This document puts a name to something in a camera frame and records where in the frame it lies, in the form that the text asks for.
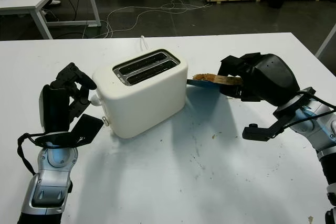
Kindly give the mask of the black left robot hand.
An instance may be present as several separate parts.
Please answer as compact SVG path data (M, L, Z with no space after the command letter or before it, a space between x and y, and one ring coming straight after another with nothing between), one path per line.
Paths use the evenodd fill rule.
M65 66L39 96L39 113L44 132L67 132L74 118L90 105L89 91L97 88L94 81L73 62Z

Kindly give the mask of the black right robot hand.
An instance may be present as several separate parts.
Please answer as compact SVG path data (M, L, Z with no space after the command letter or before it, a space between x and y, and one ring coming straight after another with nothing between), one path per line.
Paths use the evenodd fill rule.
M250 53L239 58L228 56L221 60L219 76L239 76L242 85L222 85L220 93L241 101L265 100L281 106L300 90L295 75L287 64L274 54Z

